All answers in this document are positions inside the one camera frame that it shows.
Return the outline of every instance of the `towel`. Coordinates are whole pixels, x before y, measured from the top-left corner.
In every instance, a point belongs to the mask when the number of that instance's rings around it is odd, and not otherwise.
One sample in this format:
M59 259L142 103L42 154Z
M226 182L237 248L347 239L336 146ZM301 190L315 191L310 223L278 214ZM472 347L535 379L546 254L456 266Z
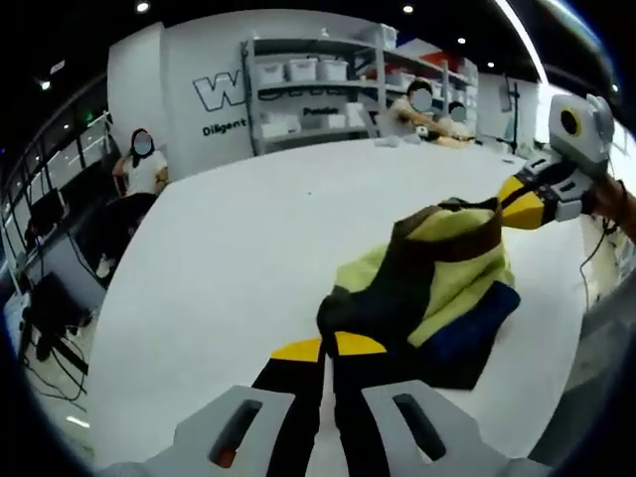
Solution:
M407 355L431 386L474 388L520 302L501 227L497 199L452 199L396 222L388 244L338 268L318 326Z

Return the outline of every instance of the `white table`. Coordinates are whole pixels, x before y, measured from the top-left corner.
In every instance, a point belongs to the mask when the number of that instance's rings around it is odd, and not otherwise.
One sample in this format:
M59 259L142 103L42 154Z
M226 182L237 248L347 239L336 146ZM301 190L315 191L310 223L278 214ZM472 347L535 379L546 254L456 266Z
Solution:
M393 222L421 207L495 195L523 164L502 157L512 156L338 142L172 184L126 251L99 317L88 383L96 466L156 454L182 419L251 384L274 349L317 336L338 265L388 240ZM521 306L476 388L442 393L475 417L487 443L518 457L545 430L574 358L580 224L506 230L505 244Z

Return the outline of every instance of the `ceiling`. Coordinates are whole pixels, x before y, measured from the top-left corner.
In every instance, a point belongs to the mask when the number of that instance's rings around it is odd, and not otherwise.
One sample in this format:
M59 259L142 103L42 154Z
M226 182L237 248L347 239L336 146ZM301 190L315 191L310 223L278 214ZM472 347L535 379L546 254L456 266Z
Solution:
M252 8L298 8L298 2L237 0L150 0L151 8L135 13L135 0L56 0L4 2L0 18L10 28L0 32L3 75L0 76L0 168L22 154L40 127L75 91L105 72L108 47L117 40L157 21L166 27L215 13ZM513 78L537 80L536 70L516 32L494 0L411 0L414 11L406 15L400 2L390 6L361 9L359 2L347 0L306 0L303 9L340 13L382 22L424 39L439 48L464 56L480 70L506 73ZM558 24L537 1L509 0L535 43L550 81L584 94L611 95L611 80L603 73L595 56L581 46L575 35ZM603 2L578 0L576 10L601 37L623 74L621 95L627 96L631 63L621 50L622 32L618 22L624 13L612 9L619 0ZM465 45L457 43L466 38ZM41 91L37 79L45 79L51 66L65 60L65 67L51 78L52 87ZM614 94L616 102L619 97ZM617 108L619 117L625 111Z

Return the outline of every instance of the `floor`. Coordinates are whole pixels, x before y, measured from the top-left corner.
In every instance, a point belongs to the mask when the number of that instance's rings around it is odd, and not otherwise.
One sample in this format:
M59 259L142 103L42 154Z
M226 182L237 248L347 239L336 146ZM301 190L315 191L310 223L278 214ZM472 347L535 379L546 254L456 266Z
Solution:
M585 250L587 253L590 253L598 242L598 228L587 218L581 219L581 226L583 229ZM588 281L591 306L599 297L607 294L616 285L617 265L612 247L609 243L605 242L602 245L595 258L585 267L584 272ZM77 345L87 359L89 359L90 356L90 346L96 321L96 319L93 319L88 326L79 330L76 336L72 334L68 335L68 339ZM583 389L584 385L591 383L592 380L598 377L606 368L607 357L610 355L607 351L608 347L611 346L611 341L607 333L607 328L601 327L590 335L582 338L570 378L566 385L567 392L579 388ZM33 370L51 385L58 387L61 393L67 397L75 397L78 394L78 386L65 375L53 358L49 358L43 363L38 362L33 347L27 352L27 358ZM80 372L63 357L60 357L60 360L69 372L72 373L77 380L80 380ZM75 450L78 456L89 464L93 457L89 437L90 416L85 410L63 399L43 396L42 393L54 394L56 391L43 384L32 371L28 371L28 377L37 390L37 396L52 423L61 431L61 435L68 441L70 447ZM75 401L75 404L85 409L85 395L81 394ZM548 440L544 442L544 445L548 447L551 452L555 449Z

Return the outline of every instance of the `metal shelving unit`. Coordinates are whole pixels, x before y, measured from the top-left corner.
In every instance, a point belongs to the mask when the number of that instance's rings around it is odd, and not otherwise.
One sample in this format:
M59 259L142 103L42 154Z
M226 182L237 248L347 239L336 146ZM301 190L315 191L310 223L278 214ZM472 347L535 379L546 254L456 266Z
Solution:
M348 71L350 78L357 78L360 71L355 70L355 64L362 64L365 68L375 64L377 72L376 80L351 79L346 81L303 81L283 82L280 84L259 84L253 73L255 71L256 58L271 55L327 55L343 58L350 65ZM267 145L281 143L294 139L312 137L324 137L329 135L359 136L366 132L364 128L343 129L308 129L297 133L290 133L275 138L263 138L261 133L261 104L259 94L262 92L277 92L290 89L316 89L316 88L343 88L355 99L360 92L370 92L378 99L380 112L387 111L387 93L405 93L405 88L387 84L385 66L390 64L405 68L417 76L427 78L439 78L442 81L442 99L434 99L444 112L448 112L448 90L451 84L457 88L463 88L470 83L462 75L450 72L448 64L442 67L425 62L423 60L402 55L396 51L389 51L383 45L367 44L356 40L324 38L285 38L285 39L249 39L241 45L241 59L245 78L245 99L247 104L247 116L252 141L252 149L255 155L264 154Z

